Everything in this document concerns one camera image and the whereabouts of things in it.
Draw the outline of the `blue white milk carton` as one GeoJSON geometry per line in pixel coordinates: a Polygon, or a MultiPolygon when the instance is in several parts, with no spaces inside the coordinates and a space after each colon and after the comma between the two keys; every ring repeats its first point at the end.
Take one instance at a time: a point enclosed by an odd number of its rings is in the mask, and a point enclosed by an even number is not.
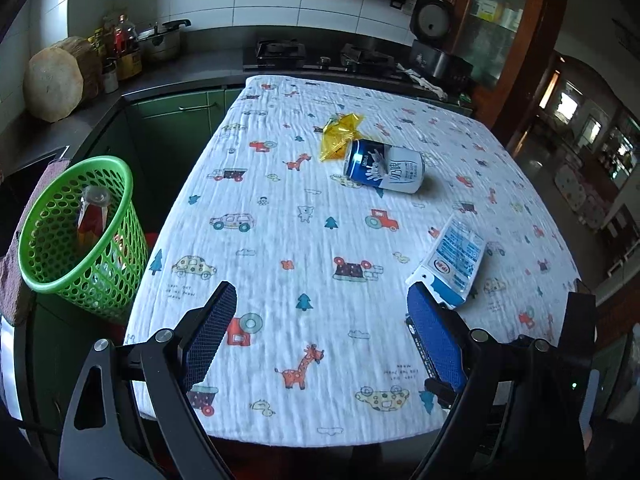
{"type": "Polygon", "coordinates": [[[453,214],[406,284],[421,283],[438,304],[457,309],[470,296],[485,249],[486,240],[477,229],[461,214],[453,214]]]}

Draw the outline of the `wooden glass cabinet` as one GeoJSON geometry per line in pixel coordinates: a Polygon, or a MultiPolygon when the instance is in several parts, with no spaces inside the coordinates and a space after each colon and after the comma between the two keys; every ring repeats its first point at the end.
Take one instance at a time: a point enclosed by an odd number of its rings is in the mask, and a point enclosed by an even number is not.
{"type": "Polygon", "coordinates": [[[448,0],[449,47],[472,65],[475,118],[502,142],[533,101],[558,38],[567,0],[448,0]]]}

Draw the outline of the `black gas stove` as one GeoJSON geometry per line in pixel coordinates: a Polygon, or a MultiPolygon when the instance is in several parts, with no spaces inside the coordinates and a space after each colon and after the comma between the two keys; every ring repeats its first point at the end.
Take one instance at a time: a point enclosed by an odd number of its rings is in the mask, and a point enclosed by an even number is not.
{"type": "Polygon", "coordinates": [[[319,72],[401,80],[406,74],[393,56],[343,44],[337,49],[307,47],[297,40],[260,40],[243,51],[243,70],[319,72]]]}

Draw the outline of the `green perforated plastic basket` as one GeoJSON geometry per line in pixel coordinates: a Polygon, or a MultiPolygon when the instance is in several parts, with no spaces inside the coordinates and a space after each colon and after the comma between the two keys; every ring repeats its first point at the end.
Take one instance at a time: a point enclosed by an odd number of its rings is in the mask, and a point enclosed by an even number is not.
{"type": "Polygon", "coordinates": [[[26,285],[125,324],[149,259],[132,192],[134,177],[114,156],[85,159],[55,178],[22,227],[26,285]]]}

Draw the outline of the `blue white milk beer can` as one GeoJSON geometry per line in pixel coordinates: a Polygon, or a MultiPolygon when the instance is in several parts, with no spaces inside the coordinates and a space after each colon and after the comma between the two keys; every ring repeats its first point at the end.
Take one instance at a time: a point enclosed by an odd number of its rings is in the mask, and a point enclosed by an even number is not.
{"type": "Polygon", "coordinates": [[[405,194],[418,192],[424,179],[419,152],[367,139],[348,144],[344,176],[370,188],[405,194]]]}

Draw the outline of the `green cabinet doors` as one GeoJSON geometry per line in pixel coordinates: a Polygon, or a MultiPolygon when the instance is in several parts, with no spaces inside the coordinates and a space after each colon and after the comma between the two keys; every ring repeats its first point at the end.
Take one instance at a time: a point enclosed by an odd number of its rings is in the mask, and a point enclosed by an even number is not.
{"type": "Polygon", "coordinates": [[[143,231],[160,232],[192,167],[240,92],[222,87],[122,102],[74,159],[110,155],[126,162],[134,176],[132,202],[143,231]]]}

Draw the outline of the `dark sauce bottle yellow label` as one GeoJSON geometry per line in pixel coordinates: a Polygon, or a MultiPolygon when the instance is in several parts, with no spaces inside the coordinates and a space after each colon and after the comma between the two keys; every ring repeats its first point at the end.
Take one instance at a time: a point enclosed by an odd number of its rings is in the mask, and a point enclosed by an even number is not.
{"type": "Polygon", "coordinates": [[[142,72],[141,50],[136,26],[126,14],[120,14],[114,27],[116,73],[119,80],[134,78],[142,72]]]}

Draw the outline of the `gold red drink bottle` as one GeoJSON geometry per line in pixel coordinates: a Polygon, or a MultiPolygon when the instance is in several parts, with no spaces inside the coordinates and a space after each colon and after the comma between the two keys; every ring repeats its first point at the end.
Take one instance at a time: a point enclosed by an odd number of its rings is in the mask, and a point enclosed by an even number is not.
{"type": "Polygon", "coordinates": [[[80,194],[77,217],[77,255],[84,258],[99,243],[108,225],[113,220],[111,214],[117,211],[112,193],[107,188],[87,185],[80,194]]]}

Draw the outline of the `white printed tablecloth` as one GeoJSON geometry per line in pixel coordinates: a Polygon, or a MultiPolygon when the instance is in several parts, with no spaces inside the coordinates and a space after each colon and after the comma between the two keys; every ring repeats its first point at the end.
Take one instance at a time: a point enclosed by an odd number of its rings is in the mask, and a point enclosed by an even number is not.
{"type": "Polygon", "coordinates": [[[360,445],[438,429],[445,411],[406,324],[406,279],[453,214],[486,240],[460,313],[508,342],[556,341],[577,266],[533,185],[491,132],[365,88],[257,75],[169,211],[126,339],[148,340],[221,282],[235,316],[190,401],[208,434],[275,446],[360,445]],[[320,160],[324,126],[424,161],[418,192],[370,188],[320,160]]]}

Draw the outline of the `yellow plastic wrapper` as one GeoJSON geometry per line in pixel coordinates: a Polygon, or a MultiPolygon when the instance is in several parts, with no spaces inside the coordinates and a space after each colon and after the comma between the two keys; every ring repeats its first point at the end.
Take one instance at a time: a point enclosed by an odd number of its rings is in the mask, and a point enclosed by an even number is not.
{"type": "Polygon", "coordinates": [[[320,142],[320,160],[343,159],[349,144],[362,138],[358,128],[363,121],[360,114],[338,114],[323,128],[320,142]]]}

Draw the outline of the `round wooden chopping block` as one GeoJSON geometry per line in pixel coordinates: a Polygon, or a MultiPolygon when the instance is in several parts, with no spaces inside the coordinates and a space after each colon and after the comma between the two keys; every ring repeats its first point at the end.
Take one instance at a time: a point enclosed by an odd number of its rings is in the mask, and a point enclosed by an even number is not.
{"type": "Polygon", "coordinates": [[[26,108],[44,122],[70,116],[102,91],[98,51],[81,37],[67,37],[37,52],[23,79],[26,108]]]}

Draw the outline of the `black rice cooker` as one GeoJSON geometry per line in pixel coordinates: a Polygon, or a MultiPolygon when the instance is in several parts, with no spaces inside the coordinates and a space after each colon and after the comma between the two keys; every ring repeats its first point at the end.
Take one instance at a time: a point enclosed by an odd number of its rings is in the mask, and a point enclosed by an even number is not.
{"type": "Polygon", "coordinates": [[[416,0],[410,32],[414,36],[410,65],[423,77],[453,82],[468,78],[472,65],[445,49],[454,24],[454,7],[447,0],[416,0]]]}

